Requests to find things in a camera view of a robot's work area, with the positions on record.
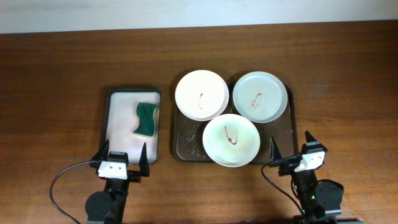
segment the red marking on plate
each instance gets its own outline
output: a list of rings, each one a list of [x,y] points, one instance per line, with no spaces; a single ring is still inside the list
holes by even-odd
[[[257,96],[255,97],[255,99],[254,99],[253,101],[250,102],[249,110],[250,110],[251,108],[256,109],[258,106],[260,106],[261,98],[262,98],[262,94],[261,94],[261,93],[257,94]]]
[[[200,93],[200,96],[199,96],[199,109],[203,109],[203,102],[201,101],[201,96],[203,96],[203,93]]]
[[[236,143],[238,142],[238,130],[236,130],[236,139],[235,139],[235,142],[232,142],[232,139],[228,136],[228,133],[226,132],[226,126],[225,126],[225,135],[226,135],[226,138],[228,139],[228,141],[229,141],[232,145],[236,145]]]

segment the black tray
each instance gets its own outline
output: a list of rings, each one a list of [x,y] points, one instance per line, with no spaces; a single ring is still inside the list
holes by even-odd
[[[229,102],[222,114],[239,114],[233,106],[232,91],[234,84],[228,85]],[[297,130],[294,116],[294,101],[291,89],[286,86],[288,105],[282,115],[268,123],[254,123],[260,134],[260,150],[251,164],[269,162],[271,144],[270,137],[274,137],[282,157],[298,153]],[[173,155],[181,161],[213,162],[205,152],[202,144],[202,135],[210,121],[194,121],[187,118],[175,106]]]

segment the cable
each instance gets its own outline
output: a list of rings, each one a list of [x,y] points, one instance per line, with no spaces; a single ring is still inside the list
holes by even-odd
[[[299,196],[297,195],[294,187],[293,187],[293,179],[290,181],[290,187],[292,188],[292,192],[294,194],[294,197],[296,197],[297,199],[299,199]]]
[[[280,189],[278,186],[276,186],[274,183],[272,183],[272,181],[270,181],[270,180],[268,179],[268,177],[265,175],[265,173],[264,173],[264,168],[265,168],[266,166],[268,166],[269,163],[270,163],[270,162],[267,162],[266,164],[264,164],[264,165],[261,167],[261,174],[262,174],[262,176],[268,181],[269,184],[271,184],[271,186],[275,187],[278,191],[280,191],[282,194],[286,195],[289,199],[291,199],[291,201],[293,201],[293,203],[296,205],[296,207],[297,207],[298,210],[300,211],[301,216],[303,216],[304,222],[308,224],[307,218],[306,218],[306,216],[304,215],[303,210],[301,209],[300,205],[296,202],[296,200],[294,200],[294,198],[292,198],[292,196],[290,196],[288,193],[286,193],[285,191],[283,191],[282,189]]]
[[[98,162],[98,161],[80,162],[80,163],[78,163],[78,164],[72,165],[72,166],[70,166],[70,167],[64,169],[61,173],[59,173],[59,174],[53,179],[53,181],[51,182],[51,185],[50,185],[49,195],[50,195],[50,200],[51,200],[52,204],[54,205],[54,207],[55,207],[58,211],[60,211],[62,214],[64,214],[66,217],[70,218],[72,221],[74,221],[74,222],[77,223],[77,224],[81,224],[81,223],[80,223],[76,218],[73,218],[71,215],[69,215],[69,214],[66,213],[64,210],[62,210],[62,209],[57,205],[57,203],[55,203],[55,200],[54,200],[54,198],[52,197],[52,189],[53,189],[54,184],[55,184],[55,182],[57,181],[57,179],[58,179],[64,172],[66,172],[66,171],[68,171],[68,170],[70,170],[70,169],[72,169],[72,168],[75,168],[75,167],[77,167],[77,166],[84,165],[84,164],[90,164],[90,163],[93,163],[93,162]]]

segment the wood grain tabletop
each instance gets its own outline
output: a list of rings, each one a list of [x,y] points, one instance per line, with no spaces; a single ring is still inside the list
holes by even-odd
[[[112,86],[162,91],[159,158],[149,178],[130,185],[124,223],[298,215],[260,166],[173,157],[174,88],[198,69],[225,80],[251,71],[280,78],[294,94],[300,145],[309,130],[329,149],[317,177],[344,185],[343,210],[367,223],[398,220],[398,21],[378,21],[0,35],[0,222],[71,223],[51,204],[49,185],[98,150]],[[290,177],[265,173],[290,192]],[[103,187],[81,166],[59,179],[54,197],[86,223],[86,199]]]

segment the dark green object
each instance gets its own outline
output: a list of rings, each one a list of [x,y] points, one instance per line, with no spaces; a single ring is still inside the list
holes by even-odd
[[[152,137],[156,132],[155,112],[157,105],[152,103],[139,103],[137,105],[137,116],[139,126],[135,134]]]

